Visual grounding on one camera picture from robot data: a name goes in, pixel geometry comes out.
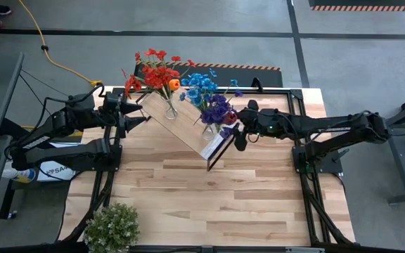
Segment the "white plastic bottle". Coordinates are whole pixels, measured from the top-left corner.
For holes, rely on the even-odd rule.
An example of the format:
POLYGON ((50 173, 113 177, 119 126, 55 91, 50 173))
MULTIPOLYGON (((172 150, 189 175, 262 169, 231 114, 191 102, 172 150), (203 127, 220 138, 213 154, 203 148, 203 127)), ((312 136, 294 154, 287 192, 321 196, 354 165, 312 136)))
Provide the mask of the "white plastic bottle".
POLYGON ((12 162, 6 162, 2 172, 2 177, 18 183, 30 183, 35 180, 36 171, 34 169, 18 171, 12 168, 12 162))

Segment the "dark red rose stem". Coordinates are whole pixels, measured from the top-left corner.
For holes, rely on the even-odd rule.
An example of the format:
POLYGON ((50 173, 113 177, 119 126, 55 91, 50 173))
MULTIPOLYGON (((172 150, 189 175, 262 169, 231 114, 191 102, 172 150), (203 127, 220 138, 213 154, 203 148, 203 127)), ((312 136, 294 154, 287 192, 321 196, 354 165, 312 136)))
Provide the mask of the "dark red rose stem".
POLYGON ((223 124, 232 125, 237 121, 237 115, 235 111, 227 112, 223 117, 223 124))

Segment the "black metal table frame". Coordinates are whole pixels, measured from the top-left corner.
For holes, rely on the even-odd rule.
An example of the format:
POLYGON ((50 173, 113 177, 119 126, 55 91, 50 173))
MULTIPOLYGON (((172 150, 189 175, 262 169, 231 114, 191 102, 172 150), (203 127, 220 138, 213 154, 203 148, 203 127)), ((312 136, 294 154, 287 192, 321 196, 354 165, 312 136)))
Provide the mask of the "black metal table frame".
POLYGON ((109 203, 136 208, 141 251, 161 246, 255 251, 329 242, 317 207, 347 240, 354 239, 342 184, 330 174, 307 178, 296 172, 290 140, 252 136, 243 152, 231 144, 210 171, 206 160, 151 117, 120 144, 116 172, 86 171, 72 180, 60 239, 82 222, 105 183, 109 203))

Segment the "blue flower bunch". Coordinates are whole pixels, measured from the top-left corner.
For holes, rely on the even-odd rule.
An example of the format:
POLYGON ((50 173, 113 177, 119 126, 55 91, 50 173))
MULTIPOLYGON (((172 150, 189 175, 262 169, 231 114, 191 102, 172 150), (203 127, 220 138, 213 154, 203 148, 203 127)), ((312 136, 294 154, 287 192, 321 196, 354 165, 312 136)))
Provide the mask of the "blue flower bunch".
POLYGON ((187 101, 200 111, 214 106, 216 103, 229 103, 233 97, 242 96, 238 89, 238 81, 232 79, 225 91, 220 91, 216 83, 217 73, 209 68, 207 74, 193 73, 181 80, 186 88, 179 94, 179 101, 187 101))

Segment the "wooden shelf black metal frame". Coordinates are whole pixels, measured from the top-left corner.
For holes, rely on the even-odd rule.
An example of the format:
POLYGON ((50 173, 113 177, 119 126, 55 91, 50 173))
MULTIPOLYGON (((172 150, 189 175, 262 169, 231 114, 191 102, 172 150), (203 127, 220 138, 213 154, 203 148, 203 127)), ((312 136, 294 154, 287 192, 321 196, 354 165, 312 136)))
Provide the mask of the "wooden shelf black metal frame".
MULTIPOLYGON (((203 139, 204 124, 199 120, 200 112, 187 101, 179 101, 179 94, 185 91, 180 88, 173 93, 174 107, 178 112, 175 119, 167 119, 165 111, 167 104, 158 93, 143 93, 136 99, 136 103, 143 106, 143 111, 159 124, 184 142, 189 148, 197 152, 207 162, 207 170, 214 168, 221 156, 234 141, 233 132, 223 139, 217 134, 211 141, 203 139)), ((235 131, 239 124, 235 123, 231 129, 235 131)))

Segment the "white printed box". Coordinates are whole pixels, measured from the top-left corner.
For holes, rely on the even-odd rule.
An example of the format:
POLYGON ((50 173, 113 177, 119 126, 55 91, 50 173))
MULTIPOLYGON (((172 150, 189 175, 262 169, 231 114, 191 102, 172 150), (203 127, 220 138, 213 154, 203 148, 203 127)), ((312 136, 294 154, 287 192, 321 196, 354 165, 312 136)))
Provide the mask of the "white printed box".
POLYGON ((76 171, 54 161, 43 162, 40 165, 37 180, 39 182, 70 181, 76 171))

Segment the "large red flower bunch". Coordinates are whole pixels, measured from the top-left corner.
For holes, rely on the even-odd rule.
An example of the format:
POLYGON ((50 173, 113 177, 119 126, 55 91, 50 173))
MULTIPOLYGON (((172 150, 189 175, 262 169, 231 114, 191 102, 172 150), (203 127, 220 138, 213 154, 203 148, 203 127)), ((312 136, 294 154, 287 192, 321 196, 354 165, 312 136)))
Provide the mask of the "large red flower bunch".
MULTIPOLYGON (((146 52, 140 54, 135 52, 135 61, 140 63, 142 77, 134 75, 141 83, 141 91, 150 91, 158 93, 164 99, 168 99, 168 83, 171 79, 181 79, 189 70, 188 68, 184 73, 180 73, 174 67, 167 67, 166 62, 167 52, 160 50, 156 51, 153 48, 148 49, 146 52)), ((180 63, 180 56, 172 56, 171 62, 180 63)), ((192 60, 187 60, 190 67, 195 67, 192 60)))

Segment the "purple flower bunch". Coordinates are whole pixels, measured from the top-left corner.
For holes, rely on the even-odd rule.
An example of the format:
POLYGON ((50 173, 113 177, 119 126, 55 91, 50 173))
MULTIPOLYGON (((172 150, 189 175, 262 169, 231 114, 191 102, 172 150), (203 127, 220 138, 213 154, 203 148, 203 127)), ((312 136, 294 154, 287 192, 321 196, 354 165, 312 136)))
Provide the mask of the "purple flower bunch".
POLYGON ((236 121, 232 125, 225 125, 223 124, 223 117, 229 111, 237 110, 229 103, 216 103, 214 106, 207 108, 206 110, 200 111, 199 120, 204 124, 204 128, 207 124, 218 124, 219 125, 219 132, 218 134, 223 138, 227 139, 233 132, 231 127, 238 121, 236 121))

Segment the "black floor mat striped edge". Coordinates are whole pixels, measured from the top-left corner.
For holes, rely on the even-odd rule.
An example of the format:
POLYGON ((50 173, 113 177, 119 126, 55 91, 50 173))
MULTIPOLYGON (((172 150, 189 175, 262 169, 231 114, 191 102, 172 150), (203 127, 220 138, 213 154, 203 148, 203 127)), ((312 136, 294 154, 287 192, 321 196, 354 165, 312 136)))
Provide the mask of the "black floor mat striped edge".
POLYGON ((283 88, 283 76, 279 67, 221 63, 196 63, 195 67, 190 67, 188 62, 167 62, 167 67, 174 67, 181 74, 190 68, 185 78, 193 73, 208 74, 210 77, 210 70, 212 70, 216 74, 214 83, 218 86, 228 86, 232 79, 236 79, 239 86, 251 87, 253 79, 257 78, 262 88, 283 88))
POLYGON ((313 11, 405 11, 405 0, 308 0, 313 11))

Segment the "clear glass vase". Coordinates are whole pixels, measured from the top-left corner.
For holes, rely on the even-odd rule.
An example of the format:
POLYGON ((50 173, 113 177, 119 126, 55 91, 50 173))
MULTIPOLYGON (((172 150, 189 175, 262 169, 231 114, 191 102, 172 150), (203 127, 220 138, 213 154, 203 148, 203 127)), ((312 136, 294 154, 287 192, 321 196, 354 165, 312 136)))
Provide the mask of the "clear glass vase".
POLYGON ((202 138, 211 141, 219 132, 218 124, 207 124, 202 133, 202 138))
POLYGON ((167 109, 165 111, 165 117, 167 119, 175 119, 178 116, 178 112, 176 108, 174 107, 174 101, 172 97, 170 96, 168 99, 165 99, 165 102, 167 104, 167 109))

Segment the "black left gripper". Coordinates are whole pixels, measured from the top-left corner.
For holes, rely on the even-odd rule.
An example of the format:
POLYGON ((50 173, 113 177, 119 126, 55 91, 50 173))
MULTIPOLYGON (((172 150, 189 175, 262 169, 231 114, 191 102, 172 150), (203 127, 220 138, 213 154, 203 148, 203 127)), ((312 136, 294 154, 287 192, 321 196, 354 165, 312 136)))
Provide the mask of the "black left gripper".
POLYGON ((116 128, 116 137, 125 138, 126 132, 129 133, 147 120, 146 117, 128 117, 125 115, 142 108, 142 105, 121 101, 116 93, 107 92, 104 95, 102 112, 108 120, 108 125, 116 128))

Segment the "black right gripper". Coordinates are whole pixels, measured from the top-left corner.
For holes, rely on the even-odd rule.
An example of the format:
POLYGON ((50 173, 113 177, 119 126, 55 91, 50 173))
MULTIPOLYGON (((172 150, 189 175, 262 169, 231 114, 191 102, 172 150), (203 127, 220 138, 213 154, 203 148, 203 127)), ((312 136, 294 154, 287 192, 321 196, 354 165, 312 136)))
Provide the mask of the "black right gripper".
POLYGON ((236 113, 238 120, 242 123, 243 129, 233 131, 234 145, 238 151, 244 151, 247 146, 246 136, 248 134, 261 134, 259 126, 259 106, 256 100, 249 100, 247 106, 236 113))

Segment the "potted plant white blossoms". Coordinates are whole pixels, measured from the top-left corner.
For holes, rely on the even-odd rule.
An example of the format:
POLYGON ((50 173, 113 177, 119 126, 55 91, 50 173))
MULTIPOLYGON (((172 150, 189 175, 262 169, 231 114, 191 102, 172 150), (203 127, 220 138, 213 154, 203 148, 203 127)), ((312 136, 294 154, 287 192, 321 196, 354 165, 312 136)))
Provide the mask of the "potted plant white blossoms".
POLYGON ((136 208, 115 203, 94 212, 86 222, 83 240, 91 253, 127 253, 140 234, 136 208))

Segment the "small red flower bunch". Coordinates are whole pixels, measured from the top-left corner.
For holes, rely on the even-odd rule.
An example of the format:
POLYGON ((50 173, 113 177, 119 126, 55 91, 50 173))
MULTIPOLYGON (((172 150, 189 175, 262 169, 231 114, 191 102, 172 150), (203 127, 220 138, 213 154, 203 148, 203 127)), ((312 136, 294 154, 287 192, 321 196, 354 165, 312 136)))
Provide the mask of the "small red flower bunch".
POLYGON ((127 74, 123 69, 121 69, 126 82, 124 83, 124 93, 127 98, 131 99, 131 92, 137 92, 142 89, 142 83, 133 75, 127 74))

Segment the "orange tulip green stem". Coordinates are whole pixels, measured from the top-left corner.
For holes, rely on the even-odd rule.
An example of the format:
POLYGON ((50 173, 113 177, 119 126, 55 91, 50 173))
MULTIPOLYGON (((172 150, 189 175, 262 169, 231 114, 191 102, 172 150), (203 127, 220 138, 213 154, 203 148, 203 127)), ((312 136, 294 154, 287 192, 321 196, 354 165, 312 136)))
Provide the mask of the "orange tulip green stem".
POLYGON ((179 79, 171 79, 168 83, 168 100, 172 99, 173 93, 177 91, 181 86, 179 79))

